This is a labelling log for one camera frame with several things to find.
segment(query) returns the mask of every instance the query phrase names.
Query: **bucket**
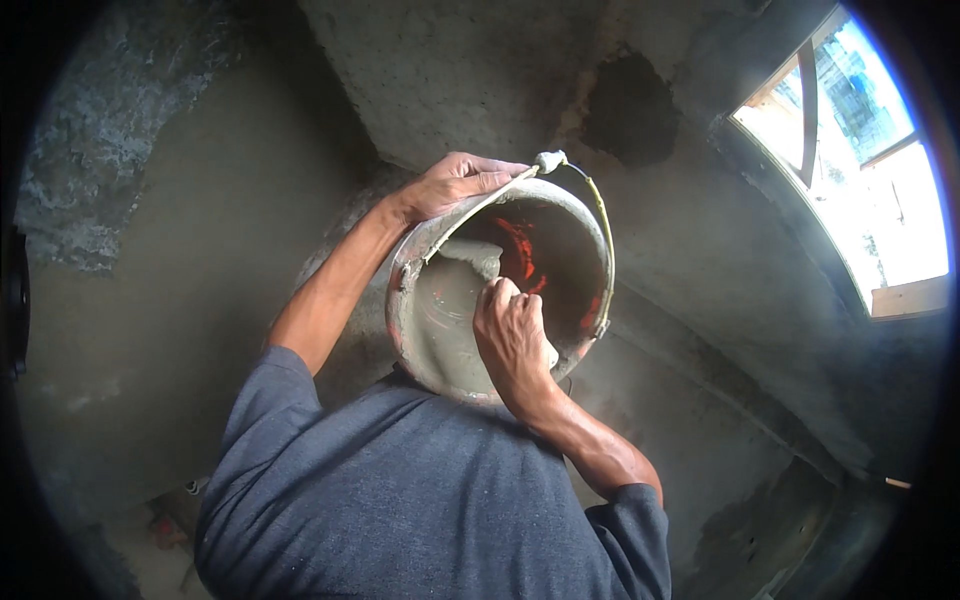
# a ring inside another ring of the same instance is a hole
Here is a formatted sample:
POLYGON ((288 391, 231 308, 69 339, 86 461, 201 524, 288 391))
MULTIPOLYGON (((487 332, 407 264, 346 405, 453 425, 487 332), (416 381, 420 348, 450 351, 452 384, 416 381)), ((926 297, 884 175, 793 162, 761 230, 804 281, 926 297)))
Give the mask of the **bucket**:
POLYGON ((499 274, 520 292, 542 296, 543 328, 559 354, 550 370, 557 381, 605 329, 600 306, 613 282, 600 227, 566 190, 527 179, 485 202, 467 199, 403 240, 391 267, 386 320, 400 365, 423 387, 486 404, 501 400, 473 336, 473 311, 485 281, 467 262, 435 253, 445 239, 499 246, 499 274))

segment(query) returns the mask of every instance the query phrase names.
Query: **man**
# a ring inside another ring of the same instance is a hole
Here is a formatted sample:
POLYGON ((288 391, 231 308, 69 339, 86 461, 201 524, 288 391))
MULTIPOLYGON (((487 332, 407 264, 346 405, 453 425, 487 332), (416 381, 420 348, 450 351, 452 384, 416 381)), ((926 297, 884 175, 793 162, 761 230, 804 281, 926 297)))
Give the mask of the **man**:
POLYGON ((461 153, 384 198, 280 313, 230 415, 197 568, 222 597, 668 598, 650 462, 554 383, 541 300, 499 277, 473 319, 505 406, 401 372, 335 412, 313 376, 380 263, 419 221, 527 167, 461 153), (584 513, 563 455, 610 503, 584 513))

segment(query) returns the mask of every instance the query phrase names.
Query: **blue t-shirt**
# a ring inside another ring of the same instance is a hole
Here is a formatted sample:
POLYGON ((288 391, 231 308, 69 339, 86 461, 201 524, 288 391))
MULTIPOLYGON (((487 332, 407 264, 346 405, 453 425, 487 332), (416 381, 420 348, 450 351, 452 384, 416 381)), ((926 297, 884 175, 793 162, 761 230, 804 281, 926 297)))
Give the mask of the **blue t-shirt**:
POLYGON ((230 414, 196 564, 224 598, 660 599, 666 530, 644 484, 582 511, 563 456, 503 406, 395 372, 328 412, 272 347, 230 414))

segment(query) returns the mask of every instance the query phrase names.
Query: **hand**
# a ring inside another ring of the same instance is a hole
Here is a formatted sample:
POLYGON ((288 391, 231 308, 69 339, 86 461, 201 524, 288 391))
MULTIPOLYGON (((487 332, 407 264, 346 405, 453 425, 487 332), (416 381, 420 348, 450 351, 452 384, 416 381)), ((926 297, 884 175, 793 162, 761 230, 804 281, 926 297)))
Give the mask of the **hand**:
POLYGON ((489 194, 529 168, 516 162, 451 152, 385 202, 396 203, 400 218, 406 225, 413 225, 446 214, 464 198, 489 194))
POLYGON ((473 335, 490 379, 510 412, 527 423, 549 410, 545 404, 556 385, 542 308, 540 296, 520 294, 511 280, 497 277, 480 291, 473 313, 473 335))

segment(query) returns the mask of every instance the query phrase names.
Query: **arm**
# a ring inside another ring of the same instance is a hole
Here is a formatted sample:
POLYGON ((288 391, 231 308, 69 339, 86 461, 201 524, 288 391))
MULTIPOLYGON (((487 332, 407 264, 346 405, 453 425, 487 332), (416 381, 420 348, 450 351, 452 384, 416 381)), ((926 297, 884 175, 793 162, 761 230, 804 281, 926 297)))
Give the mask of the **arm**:
POLYGON ((493 192, 527 168, 464 153, 445 156, 357 222, 276 318, 268 344, 289 348, 316 375, 364 288, 409 227, 493 192))
POLYGON ((520 294, 506 277, 490 281, 477 299, 473 331, 493 385, 504 404, 569 457, 584 480, 610 500, 621 486, 663 489, 639 450, 571 400, 547 369, 542 299, 520 294))

